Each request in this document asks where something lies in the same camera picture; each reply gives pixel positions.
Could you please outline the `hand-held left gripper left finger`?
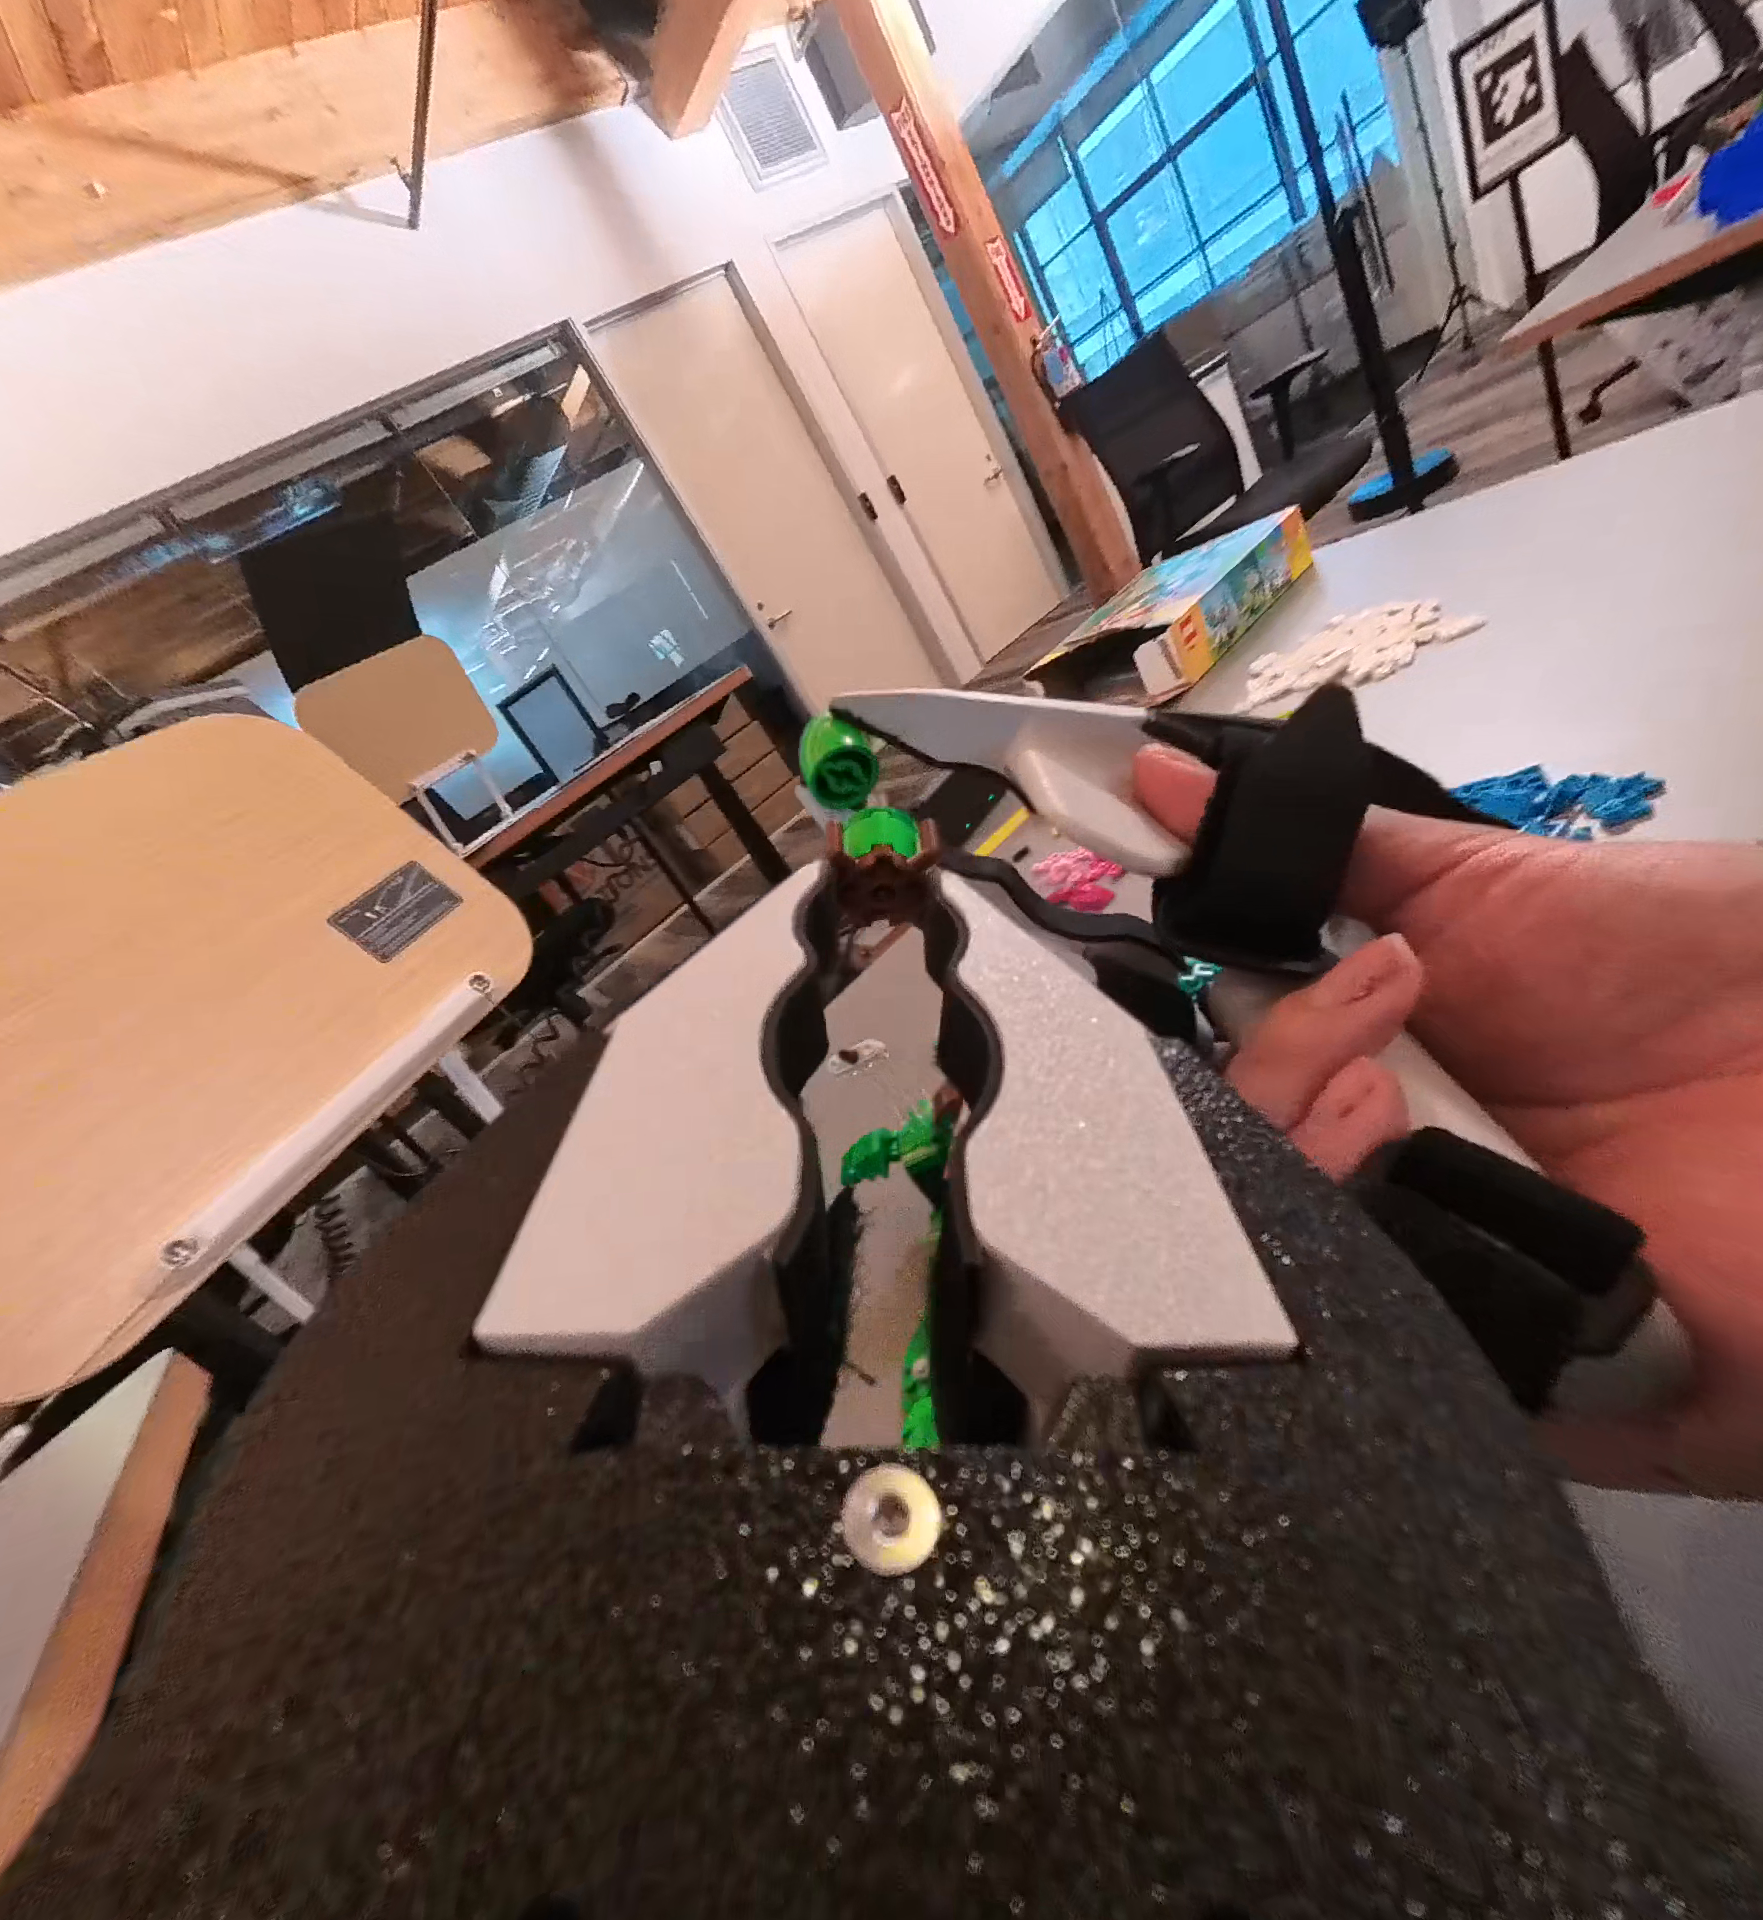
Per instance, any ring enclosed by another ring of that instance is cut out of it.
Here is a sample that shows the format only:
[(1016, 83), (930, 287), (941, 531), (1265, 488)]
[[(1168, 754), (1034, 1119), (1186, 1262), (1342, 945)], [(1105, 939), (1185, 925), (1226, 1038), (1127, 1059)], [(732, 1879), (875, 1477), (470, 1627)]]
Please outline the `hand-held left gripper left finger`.
[(709, 1385), (817, 1444), (846, 1358), (821, 1148), (830, 866), (809, 860), (614, 1024), (472, 1327), (490, 1358)]

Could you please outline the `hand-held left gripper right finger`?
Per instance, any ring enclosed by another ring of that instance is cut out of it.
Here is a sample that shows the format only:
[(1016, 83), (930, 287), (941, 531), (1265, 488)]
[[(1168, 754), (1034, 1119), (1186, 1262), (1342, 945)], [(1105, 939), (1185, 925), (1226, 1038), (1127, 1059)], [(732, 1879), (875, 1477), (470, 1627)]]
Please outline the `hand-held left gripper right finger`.
[(1293, 1320), (1150, 1026), (951, 870), (930, 971), (963, 1100), (930, 1302), (941, 1439), (1034, 1444), (1088, 1379), (1293, 1362)]

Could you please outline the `green round lego piece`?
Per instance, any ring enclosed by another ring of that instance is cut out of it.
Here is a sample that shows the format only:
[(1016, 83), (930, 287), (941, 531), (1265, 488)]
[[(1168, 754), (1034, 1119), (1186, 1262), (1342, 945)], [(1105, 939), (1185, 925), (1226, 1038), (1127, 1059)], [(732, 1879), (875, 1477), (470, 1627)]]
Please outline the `green round lego piece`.
[(869, 807), (881, 781), (875, 743), (839, 711), (815, 714), (800, 732), (798, 775), (809, 797), (834, 815)]

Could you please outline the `green lego plant piece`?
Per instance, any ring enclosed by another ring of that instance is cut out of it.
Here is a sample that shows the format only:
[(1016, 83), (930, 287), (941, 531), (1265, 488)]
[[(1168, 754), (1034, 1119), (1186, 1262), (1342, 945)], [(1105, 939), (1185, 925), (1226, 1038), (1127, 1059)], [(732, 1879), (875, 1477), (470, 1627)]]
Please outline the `green lego plant piece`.
[(900, 1170), (934, 1207), (941, 1207), (959, 1114), (960, 1106), (954, 1099), (921, 1099), (900, 1128), (881, 1128), (857, 1138), (843, 1154), (841, 1186), (877, 1183)]

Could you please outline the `colourful lego box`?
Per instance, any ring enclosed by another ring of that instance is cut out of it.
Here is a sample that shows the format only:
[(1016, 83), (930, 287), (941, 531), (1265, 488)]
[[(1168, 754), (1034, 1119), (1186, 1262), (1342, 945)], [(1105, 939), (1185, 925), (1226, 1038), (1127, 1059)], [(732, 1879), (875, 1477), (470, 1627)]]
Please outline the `colourful lego box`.
[(1047, 699), (1162, 707), (1193, 691), (1314, 567), (1297, 505), (1155, 563), (1025, 675)]

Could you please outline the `black office chair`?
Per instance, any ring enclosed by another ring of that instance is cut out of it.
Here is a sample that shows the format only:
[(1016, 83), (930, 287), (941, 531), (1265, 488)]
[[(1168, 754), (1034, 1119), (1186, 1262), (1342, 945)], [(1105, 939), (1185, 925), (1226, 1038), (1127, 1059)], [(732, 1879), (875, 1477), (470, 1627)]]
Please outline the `black office chair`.
[(1060, 416), (1112, 479), (1141, 567), (1292, 507), (1314, 518), (1374, 456), (1374, 435), (1349, 431), (1309, 444), (1246, 479), (1226, 420), (1167, 331), (1072, 392)]

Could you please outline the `white door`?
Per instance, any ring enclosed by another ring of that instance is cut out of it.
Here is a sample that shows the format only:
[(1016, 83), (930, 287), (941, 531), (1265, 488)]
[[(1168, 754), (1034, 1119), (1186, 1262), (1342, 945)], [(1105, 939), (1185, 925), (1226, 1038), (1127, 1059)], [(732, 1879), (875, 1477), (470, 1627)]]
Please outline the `white door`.
[(999, 659), (1066, 596), (1066, 576), (904, 191), (774, 246), (781, 275), (908, 534), (972, 655)]
[(593, 320), (586, 338), (804, 711), (941, 684), (729, 273)]

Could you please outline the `glass office partition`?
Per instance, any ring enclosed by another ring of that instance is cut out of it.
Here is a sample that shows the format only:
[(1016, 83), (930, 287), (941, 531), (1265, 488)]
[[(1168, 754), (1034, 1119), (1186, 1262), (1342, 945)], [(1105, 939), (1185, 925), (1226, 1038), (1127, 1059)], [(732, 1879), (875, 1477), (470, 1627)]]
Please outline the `glass office partition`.
[(0, 787), (448, 646), (538, 778), (729, 671), (752, 619), (568, 332), (0, 563)]

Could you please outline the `light wood chair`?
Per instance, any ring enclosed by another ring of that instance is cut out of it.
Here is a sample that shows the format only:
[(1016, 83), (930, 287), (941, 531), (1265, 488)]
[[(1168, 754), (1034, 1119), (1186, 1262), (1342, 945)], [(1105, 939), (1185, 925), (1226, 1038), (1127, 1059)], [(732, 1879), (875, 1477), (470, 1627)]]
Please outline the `light wood chair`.
[(109, 1367), (492, 1013), (521, 910), (315, 737), (0, 793), (0, 1408)]
[(498, 744), (494, 711), (440, 637), (413, 636), (310, 681), (294, 694), (292, 711), (301, 732), (390, 800), (420, 804), (459, 855), (479, 842), (463, 842), (435, 813), (430, 793), (438, 781), (477, 769), (497, 815), (509, 815), (505, 793), (484, 765)]

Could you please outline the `black pole stand blue base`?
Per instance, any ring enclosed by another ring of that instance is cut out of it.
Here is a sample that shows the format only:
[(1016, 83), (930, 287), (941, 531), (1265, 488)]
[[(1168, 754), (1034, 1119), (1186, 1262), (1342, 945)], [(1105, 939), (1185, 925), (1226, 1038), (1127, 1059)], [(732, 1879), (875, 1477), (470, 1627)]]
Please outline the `black pole stand blue base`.
[(1416, 452), (1411, 441), (1359, 252), (1356, 210), (1342, 204), (1326, 205), (1324, 228), (1386, 468), (1382, 475), (1356, 486), (1347, 493), (1345, 509), (1354, 523), (1372, 524), (1393, 514), (1421, 513), (1458, 477), (1461, 468), (1454, 452), (1446, 447)]

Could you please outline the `large windows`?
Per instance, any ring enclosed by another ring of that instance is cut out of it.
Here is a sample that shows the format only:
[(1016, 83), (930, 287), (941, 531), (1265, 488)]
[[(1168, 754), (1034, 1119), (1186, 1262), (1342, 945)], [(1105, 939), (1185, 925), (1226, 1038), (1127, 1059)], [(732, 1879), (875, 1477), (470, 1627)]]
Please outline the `large windows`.
[(1245, 387), (1302, 353), (1354, 366), (1318, 174), (1361, 210), (1377, 267), (1404, 187), (1397, 129), (1356, 3), (1282, 9), (1322, 162), (1253, 2), (1060, 3), (967, 120), (1042, 320), (1083, 373), (1155, 332), (1226, 353)]

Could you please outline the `grey table with wooden edge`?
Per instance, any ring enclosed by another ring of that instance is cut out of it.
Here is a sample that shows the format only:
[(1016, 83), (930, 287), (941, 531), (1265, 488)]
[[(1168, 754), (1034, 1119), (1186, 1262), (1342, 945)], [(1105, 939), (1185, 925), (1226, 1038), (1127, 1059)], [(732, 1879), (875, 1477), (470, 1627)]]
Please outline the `grey table with wooden edge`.
[(1626, 338), (1616, 373), (1641, 373), (1671, 405), (1732, 397), (1763, 335), (1763, 210), (1721, 226), (1693, 202), (1649, 199), (1508, 331), (1502, 347), (1537, 358), (1562, 460), (1573, 444), (1553, 344), (1594, 326)]

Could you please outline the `tag board on stand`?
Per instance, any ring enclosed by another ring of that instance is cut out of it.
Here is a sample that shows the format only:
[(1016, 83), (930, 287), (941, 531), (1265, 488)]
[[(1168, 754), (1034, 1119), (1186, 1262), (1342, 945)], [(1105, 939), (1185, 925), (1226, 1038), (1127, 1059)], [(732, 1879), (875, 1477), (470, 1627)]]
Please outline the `tag board on stand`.
[(1551, 2), (1471, 3), (1446, 48), (1475, 283), (1484, 301), (1524, 301), (1524, 174), (1564, 140), (1559, 19)]

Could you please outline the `red post sign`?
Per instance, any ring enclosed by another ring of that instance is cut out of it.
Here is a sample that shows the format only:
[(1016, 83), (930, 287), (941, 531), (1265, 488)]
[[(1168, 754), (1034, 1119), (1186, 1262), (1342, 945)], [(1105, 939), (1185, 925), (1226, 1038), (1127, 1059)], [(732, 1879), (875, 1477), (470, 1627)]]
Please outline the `red post sign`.
[(963, 207), (949, 178), (949, 147), (954, 146), (959, 123), (949, 108), (934, 118), (913, 97), (904, 97), (887, 108), (893, 146), (908, 169), (917, 204), (941, 243), (954, 241), (963, 232)]

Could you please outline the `wall air vent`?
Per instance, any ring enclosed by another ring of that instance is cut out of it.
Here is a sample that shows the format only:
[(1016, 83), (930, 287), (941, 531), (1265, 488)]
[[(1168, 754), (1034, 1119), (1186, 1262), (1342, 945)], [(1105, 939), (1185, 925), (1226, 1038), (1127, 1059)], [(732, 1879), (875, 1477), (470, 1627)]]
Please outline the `wall air vent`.
[(827, 165), (827, 150), (796, 91), (790, 62), (773, 46), (736, 58), (719, 102), (719, 118), (756, 191)]

